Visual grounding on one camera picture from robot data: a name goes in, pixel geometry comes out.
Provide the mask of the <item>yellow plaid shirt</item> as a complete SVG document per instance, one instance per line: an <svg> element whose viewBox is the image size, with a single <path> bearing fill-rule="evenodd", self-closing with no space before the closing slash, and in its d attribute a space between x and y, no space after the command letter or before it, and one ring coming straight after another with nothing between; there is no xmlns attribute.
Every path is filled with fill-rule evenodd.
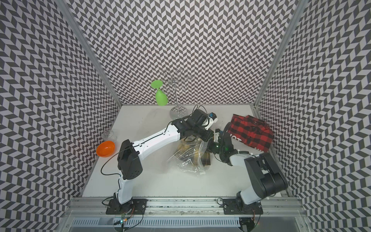
<svg viewBox="0 0 371 232"><path fill-rule="evenodd" d="M174 155L184 164L201 165L202 167L210 166L211 156L210 152L207 151L207 146L208 143L200 138L183 139Z"/></svg>

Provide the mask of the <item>clear plastic vacuum bag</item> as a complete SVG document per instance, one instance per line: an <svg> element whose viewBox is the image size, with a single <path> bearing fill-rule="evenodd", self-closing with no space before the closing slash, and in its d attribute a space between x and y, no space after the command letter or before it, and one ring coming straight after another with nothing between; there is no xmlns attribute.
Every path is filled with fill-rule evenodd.
<svg viewBox="0 0 371 232"><path fill-rule="evenodd" d="M211 167L211 154L208 143L196 136L182 139L167 163L179 171L203 176Z"/></svg>

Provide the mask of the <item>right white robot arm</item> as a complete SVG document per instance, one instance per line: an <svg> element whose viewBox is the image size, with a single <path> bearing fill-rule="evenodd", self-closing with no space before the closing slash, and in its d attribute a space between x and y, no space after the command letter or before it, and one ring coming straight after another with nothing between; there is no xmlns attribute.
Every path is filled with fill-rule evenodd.
<svg viewBox="0 0 371 232"><path fill-rule="evenodd" d="M214 139L208 142L207 150L217 154L222 163L247 171L251 185L236 194L236 201L241 207L259 202L288 188L285 175L270 153L252 155L248 151L237 150L226 131L217 129Z"/></svg>

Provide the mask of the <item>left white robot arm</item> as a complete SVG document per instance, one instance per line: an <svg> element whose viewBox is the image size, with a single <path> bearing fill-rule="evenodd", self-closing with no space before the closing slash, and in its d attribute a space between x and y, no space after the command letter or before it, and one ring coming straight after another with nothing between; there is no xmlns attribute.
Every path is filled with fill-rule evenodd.
<svg viewBox="0 0 371 232"><path fill-rule="evenodd" d="M207 114L200 109L188 116L169 122L167 127L145 139L131 142L125 140L117 155L118 169L121 172L119 189L114 194L114 200L119 206L131 203L134 179L143 172L142 161L160 148L180 141L189 136L201 138L208 142L213 138L211 126L217 122L217 115Z"/></svg>

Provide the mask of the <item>red plaid folded shirt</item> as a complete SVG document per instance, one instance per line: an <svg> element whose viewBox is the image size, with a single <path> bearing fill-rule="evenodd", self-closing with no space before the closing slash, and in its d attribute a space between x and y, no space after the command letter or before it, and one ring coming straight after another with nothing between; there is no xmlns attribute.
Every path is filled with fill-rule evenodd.
<svg viewBox="0 0 371 232"><path fill-rule="evenodd" d="M234 114L228 133L232 139L262 152L269 151L274 139L269 125L250 115L243 117Z"/></svg>

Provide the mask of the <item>green plastic wine glass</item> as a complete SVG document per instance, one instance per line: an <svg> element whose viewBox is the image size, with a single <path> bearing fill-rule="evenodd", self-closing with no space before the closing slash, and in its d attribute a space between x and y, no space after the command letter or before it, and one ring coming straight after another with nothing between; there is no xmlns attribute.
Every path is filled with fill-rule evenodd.
<svg viewBox="0 0 371 232"><path fill-rule="evenodd" d="M156 99L157 105L159 106L165 106L168 104L168 97L161 90L162 86L163 86L163 82L161 80L155 80L151 83L151 87L156 89L155 99Z"/></svg>

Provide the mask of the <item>metal glass holder stand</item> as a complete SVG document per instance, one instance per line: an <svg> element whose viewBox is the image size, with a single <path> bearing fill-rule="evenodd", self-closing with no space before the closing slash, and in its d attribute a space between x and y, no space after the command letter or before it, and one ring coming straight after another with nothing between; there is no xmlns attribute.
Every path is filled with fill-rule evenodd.
<svg viewBox="0 0 371 232"><path fill-rule="evenodd" d="M162 71L164 77L164 88L170 93L174 101L174 107L170 110L172 120L183 118L187 115L187 109L180 104L181 91L186 90L187 83L191 79L190 75L183 68L171 70L165 68Z"/></svg>

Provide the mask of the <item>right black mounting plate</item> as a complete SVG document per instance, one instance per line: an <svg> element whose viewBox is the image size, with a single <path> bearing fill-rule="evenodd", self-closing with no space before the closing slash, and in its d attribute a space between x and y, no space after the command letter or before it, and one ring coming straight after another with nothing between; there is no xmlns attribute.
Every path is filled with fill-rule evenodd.
<svg viewBox="0 0 371 232"><path fill-rule="evenodd" d="M225 215L262 215L263 209L260 202L245 204L237 198L223 199L222 206Z"/></svg>

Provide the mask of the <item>black mounting plate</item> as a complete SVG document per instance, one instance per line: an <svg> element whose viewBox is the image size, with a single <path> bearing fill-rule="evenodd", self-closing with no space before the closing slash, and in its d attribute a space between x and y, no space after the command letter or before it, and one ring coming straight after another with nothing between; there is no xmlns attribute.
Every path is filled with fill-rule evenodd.
<svg viewBox="0 0 371 232"><path fill-rule="evenodd" d="M132 199L120 204L117 199L111 199L106 209L107 215L142 215L146 211L148 200L145 198Z"/></svg>
<svg viewBox="0 0 371 232"><path fill-rule="evenodd" d="M225 215L262 215L263 209L260 202L245 204L237 198L223 199L222 206Z"/></svg>

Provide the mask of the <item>clear plastic cup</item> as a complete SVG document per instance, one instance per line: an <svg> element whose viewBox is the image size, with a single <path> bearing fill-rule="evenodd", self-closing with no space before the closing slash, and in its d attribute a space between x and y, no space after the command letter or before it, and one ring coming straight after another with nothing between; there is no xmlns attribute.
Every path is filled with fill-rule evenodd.
<svg viewBox="0 0 371 232"><path fill-rule="evenodd" d="M115 142L117 140L117 136L113 130L106 130L101 134L101 137L104 141L111 141Z"/></svg>

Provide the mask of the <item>orange plastic bowl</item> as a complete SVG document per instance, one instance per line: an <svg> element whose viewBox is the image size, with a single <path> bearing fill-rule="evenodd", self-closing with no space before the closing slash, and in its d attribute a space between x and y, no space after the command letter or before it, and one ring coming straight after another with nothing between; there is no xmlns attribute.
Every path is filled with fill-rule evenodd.
<svg viewBox="0 0 371 232"><path fill-rule="evenodd" d="M113 155L114 151L115 151L115 148L116 148L116 145L114 142L112 141L105 141L103 143L101 143L100 145L98 145L97 149L96 149L96 154L99 156L99 157L110 157Z"/></svg>

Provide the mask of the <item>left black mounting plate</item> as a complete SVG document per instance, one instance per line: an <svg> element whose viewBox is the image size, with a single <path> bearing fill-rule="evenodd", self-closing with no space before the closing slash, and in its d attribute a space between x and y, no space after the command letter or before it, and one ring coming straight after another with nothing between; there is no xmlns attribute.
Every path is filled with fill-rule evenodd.
<svg viewBox="0 0 371 232"><path fill-rule="evenodd" d="M142 215L146 211L148 200L145 198L132 199L120 204L117 199L111 199L106 209L107 215Z"/></svg>

